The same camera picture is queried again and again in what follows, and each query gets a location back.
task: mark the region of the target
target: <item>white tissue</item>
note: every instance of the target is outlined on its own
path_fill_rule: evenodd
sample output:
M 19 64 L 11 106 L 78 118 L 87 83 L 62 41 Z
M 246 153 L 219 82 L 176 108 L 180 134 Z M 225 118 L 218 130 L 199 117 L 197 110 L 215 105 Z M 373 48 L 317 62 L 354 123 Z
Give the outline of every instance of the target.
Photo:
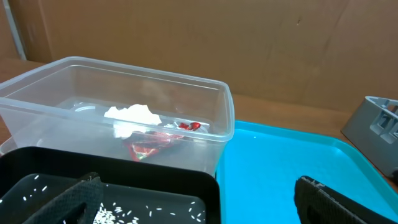
M 115 106 L 112 106 L 107 112 L 105 112 L 104 117 L 115 118 L 125 121 L 133 121 L 142 124 L 153 124 L 158 125 L 162 123 L 159 115 L 152 114 L 149 111 L 147 105 L 132 105 L 128 109 L 123 108 L 118 110 Z M 147 131 L 146 127 L 139 126 L 136 124 L 124 123 L 121 121 L 115 121 L 113 123 L 113 136 L 115 138 L 126 139 L 131 136 L 134 131 L 140 131 L 145 133 Z

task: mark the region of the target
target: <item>cyan tray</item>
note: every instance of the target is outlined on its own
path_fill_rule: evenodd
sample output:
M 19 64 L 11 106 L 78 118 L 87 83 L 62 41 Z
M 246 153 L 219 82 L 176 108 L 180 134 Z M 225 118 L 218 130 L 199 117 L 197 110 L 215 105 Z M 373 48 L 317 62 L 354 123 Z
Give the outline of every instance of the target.
M 217 170 L 223 223 L 300 223 L 293 196 L 303 175 L 398 221 L 398 195 L 349 144 L 237 121 Z

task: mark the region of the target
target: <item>table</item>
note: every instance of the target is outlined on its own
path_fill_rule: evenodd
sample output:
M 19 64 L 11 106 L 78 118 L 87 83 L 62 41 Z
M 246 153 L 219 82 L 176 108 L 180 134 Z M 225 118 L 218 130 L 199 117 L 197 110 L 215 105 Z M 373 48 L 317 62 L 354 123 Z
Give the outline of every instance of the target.
M 43 64 L 37 62 L 0 58 L 0 82 L 41 65 Z M 351 116 L 349 112 L 279 103 L 237 94 L 233 94 L 233 100 L 236 119 L 323 134 L 351 144 L 340 132 Z M 0 142 L 10 137 L 6 125 L 0 120 Z M 389 179 L 386 180 L 398 192 L 398 186 Z

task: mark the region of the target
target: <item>gray plastic object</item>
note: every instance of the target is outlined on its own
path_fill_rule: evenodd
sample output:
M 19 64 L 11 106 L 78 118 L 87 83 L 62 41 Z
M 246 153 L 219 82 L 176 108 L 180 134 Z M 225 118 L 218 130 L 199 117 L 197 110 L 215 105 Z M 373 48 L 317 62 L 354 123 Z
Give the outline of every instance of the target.
M 398 101 L 366 96 L 341 132 L 386 176 L 398 172 Z

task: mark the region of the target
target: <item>cardboard box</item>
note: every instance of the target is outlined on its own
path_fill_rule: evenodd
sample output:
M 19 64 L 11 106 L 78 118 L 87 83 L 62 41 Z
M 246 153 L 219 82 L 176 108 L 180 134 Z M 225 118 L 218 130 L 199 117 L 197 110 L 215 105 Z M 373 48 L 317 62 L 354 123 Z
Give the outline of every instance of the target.
M 6 11 L 0 4 L 0 58 L 19 58 L 17 49 L 12 39 Z
M 396 0 L 9 0 L 28 60 L 71 55 L 354 111 L 398 98 Z

